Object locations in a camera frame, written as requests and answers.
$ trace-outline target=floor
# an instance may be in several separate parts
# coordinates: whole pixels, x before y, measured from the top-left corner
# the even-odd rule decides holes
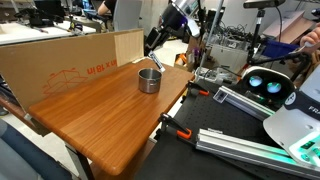
[[[185,53],[187,50],[188,44],[183,43],[181,40],[167,41],[162,48],[157,49],[155,54],[159,60],[169,66],[174,65],[175,56],[178,53]],[[180,100],[173,106],[170,110],[169,115],[174,116],[177,110],[180,108]],[[67,169],[73,172],[75,175],[78,175],[77,172],[65,146],[64,142],[58,138],[55,134],[50,133],[45,137],[42,137],[36,134],[33,130],[23,124],[12,114],[8,114],[4,117],[0,117],[18,131],[20,131],[25,137],[30,139],[34,144],[40,147],[43,151],[53,157],[56,161],[62,163]],[[150,139],[154,137],[155,133],[153,132],[150,135]]]

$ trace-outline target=chair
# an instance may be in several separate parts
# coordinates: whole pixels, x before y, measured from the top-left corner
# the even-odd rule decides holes
[[[117,0],[113,13],[114,31],[138,28],[141,6],[142,0]]]
[[[0,119],[0,179],[70,180],[75,177]]]

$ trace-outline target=table leg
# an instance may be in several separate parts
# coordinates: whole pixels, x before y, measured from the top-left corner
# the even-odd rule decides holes
[[[79,177],[81,178],[81,180],[94,180],[94,176],[92,174],[87,158],[68,143],[65,144],[68,153],[79,172]]]

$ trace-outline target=stainless steel cup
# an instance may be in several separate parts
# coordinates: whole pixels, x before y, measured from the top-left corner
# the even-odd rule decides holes
[[[162,74],[160,71],[146,68],[139,71],[139,89],[145,93],[156,93],[160,89]]]

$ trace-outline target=hand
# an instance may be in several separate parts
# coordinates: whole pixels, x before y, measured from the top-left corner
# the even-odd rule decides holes
[[[300,40],[300,46],[304,46],[308,42],[312,44],[312,47],[305,47],[302,51],[307,53],[313,53],[320,48],[320,23],[316,24],[316,27],[307,35],[303,36]]]

